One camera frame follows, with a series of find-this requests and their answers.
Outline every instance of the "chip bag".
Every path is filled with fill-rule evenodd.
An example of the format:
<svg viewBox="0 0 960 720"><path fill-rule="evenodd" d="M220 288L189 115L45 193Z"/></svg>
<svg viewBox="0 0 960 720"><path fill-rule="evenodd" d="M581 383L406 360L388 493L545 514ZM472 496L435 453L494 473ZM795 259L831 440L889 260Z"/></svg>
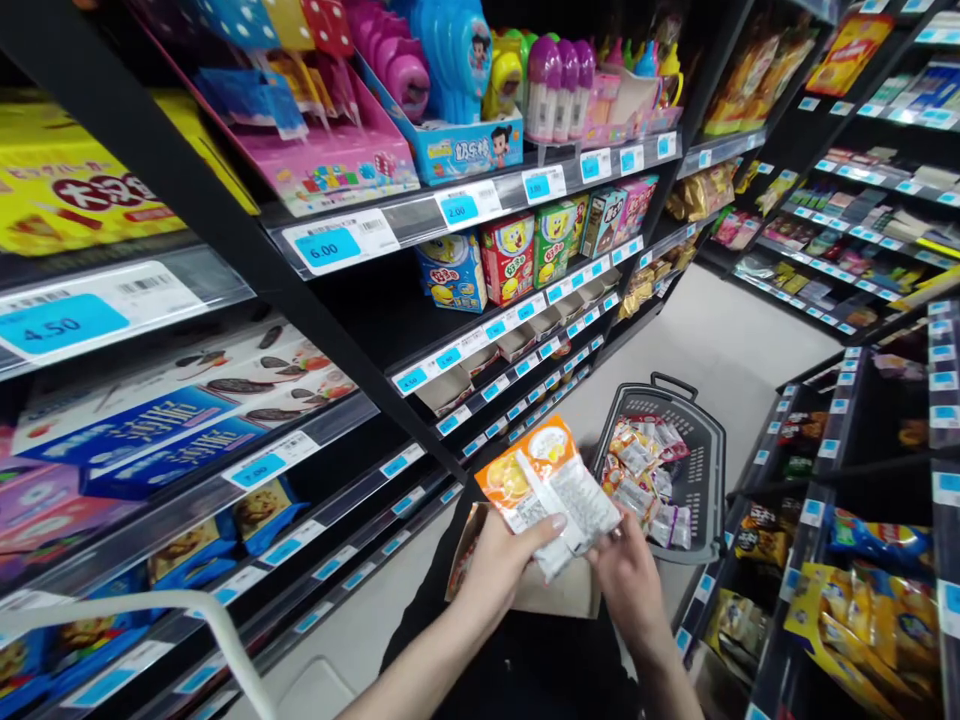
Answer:
<svg viewBox="0 0 960 720"><path fill-rule="evenodd" d="M620 512L590 475L559 415L511 445L476 478L514 533L554 513L566 516L560 537L534 553L547 583L620 523Z"/></svg>

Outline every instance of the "floor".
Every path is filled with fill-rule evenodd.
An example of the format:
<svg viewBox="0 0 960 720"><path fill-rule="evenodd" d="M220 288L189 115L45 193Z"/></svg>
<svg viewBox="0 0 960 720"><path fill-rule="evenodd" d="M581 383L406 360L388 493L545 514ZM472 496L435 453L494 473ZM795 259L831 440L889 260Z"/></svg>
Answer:
<svg viewBox="0 0 960 720"><path fill-rule="evenodd" d="M661 315L564 400L561 413L578 442L591 444L621 383L649 382L653 371L677 377L699 389L697 403L726 429L729 489L770 410L774 388L839 350L836 341L787 312L693 266ZM281 717L332 718L376 678L387 641L452 513L450 508L434 521L265 679L271 696L283 698ZM661 564L669 616L695 571ZM242 700L227 717L256 715Z"/></svg>

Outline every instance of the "human hand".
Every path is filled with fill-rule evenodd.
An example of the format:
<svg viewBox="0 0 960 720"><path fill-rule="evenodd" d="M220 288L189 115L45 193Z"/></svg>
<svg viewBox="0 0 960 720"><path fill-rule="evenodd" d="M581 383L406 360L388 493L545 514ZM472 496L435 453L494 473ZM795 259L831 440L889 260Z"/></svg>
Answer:
<svg viewBox="0 0 960 720"><path fill-rule="evenodd" d="M470 569L451 606L483 640L513 604L520 575L533 553L559 537L566 524L565 516L551 515L514 535L500 513L487 512Z"/></svg>
<svg viewBox="0 0 960 720"><path fill-rule="evenodd" d="M587 559L634 663L660 665L679 657L663 609L660 575L637 516L616 505L623 515L621 537L600 538L587 551Z"/></svg>

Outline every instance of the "basket handle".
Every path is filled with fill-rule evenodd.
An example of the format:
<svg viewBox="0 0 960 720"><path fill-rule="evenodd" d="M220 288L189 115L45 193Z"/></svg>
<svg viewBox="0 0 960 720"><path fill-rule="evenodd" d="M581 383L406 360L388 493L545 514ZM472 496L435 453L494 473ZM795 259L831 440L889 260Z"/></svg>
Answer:
<svg viewBox="0 0 960 720"><path fill-rule="evenodd" d="M700 391L697 390L693 385L685 383L683 382L683 380L677 380L675 377L670 377L669 375L664 375L663 373L660 373L660 372L650 373L650 384L656 385L657 380L660 380L662 382L668 382L672 385L676 385L679 388L683 388L688 393L690 393L690 402L693 402L694 400L696 400L697 395L700 394Z"/></svg>

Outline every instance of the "orange package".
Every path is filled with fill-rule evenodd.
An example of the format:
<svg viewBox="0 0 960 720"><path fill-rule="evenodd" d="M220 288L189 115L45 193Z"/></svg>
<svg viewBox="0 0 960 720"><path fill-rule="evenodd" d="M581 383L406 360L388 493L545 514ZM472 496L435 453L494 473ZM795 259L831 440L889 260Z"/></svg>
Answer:
<svg viewBox="0 0 960 720"><path fill-rule="evenodd" d="M827 57L813 71L807 90L833 97L846 95L890 34L893 25L893 18L889 15L848 17Z"/></svg>
<svg viewBox="0 0 960 720"><path fill-rule="evenodd" d="M566 516L560 537L534 553L548 583L620 523L620 512L583 464L559 415L511 445L476 478L514 533L554 513Z"/></svg>

